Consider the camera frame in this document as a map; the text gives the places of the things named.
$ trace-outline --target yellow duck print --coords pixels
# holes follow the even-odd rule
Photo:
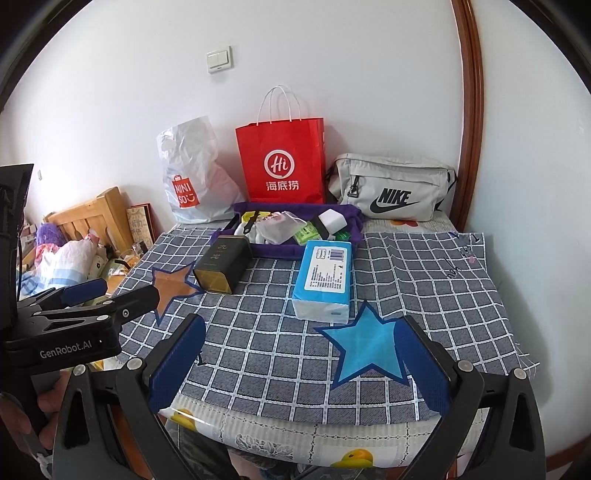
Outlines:
[[[175,421],[181,427],[185,427],[186,429],[192,430],[194,432],[197,431],[197,427],[195,426],[195,420],[193,420],[193,414],[190,410],[186,408],[180,408],[174,412],[174,414],[170,417],[170,420]]]
[[[340,461],[331,466],[336,468],[371,468],[374,466],[374,457],[367,450],[358,448],[345,453]]]

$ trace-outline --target human hand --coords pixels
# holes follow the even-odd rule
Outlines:
[[[57,428],[57,415],[60,411],[61,401],[66,393],[69,379],[70,372],[62,370],[60,372],[60,378],[53,385],[53,388],[42,393],[37,398],[39,408],[47,414],[53,414],[45,428],[39,433],[39,441],[48,450],[53,449]],[[22,452],[29,453],[22,435],[31,433],[31,422],[12,400],[3,395],[0,395],[0,417],[18,448]]]

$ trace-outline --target nike swoosh logo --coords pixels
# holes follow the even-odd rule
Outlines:
[[[404,203],[402,205],[392,205],[390,207],[380,207],[380,205],[378,205],[378,199],[375,199],[369,206],[369,210],[371,210],[373,213],[386,213],[391,212],[392,210],[398,210],[402,207],[409,207],[411,205],[414,205],[415,203],[418,202]]]

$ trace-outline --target brown star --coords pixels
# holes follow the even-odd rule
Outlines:
[[[160,295],[156,308],[156,322],[160,324],[169,305],[174,299],[186,299],[203,293],[203,290],[189,282],[189,275],[193,271],[195,262],[168,272],[160,268],[152,268],[152,285]]]

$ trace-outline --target metal screw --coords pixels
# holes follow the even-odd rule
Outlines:
[[[139,367],[142,366],[142,359],[141,358],[132,358],[127,362],[127,368],[130,370],[137,370]]]
[[[73,373],[75,376],[79,376],[82,375],[84,372],[86,372],[86,366],[85,365],[76,365],[74,367]]]
[[[474,365],[472,365],[468,360],[460,360],[457,363],[457,366],[462,372],[471,372],[474,370]]]
[[[525,370],[522,368],[516,368],[513,370],[513,374],[520,380],[525,380],[527,378],[527,373],[525,373]]]

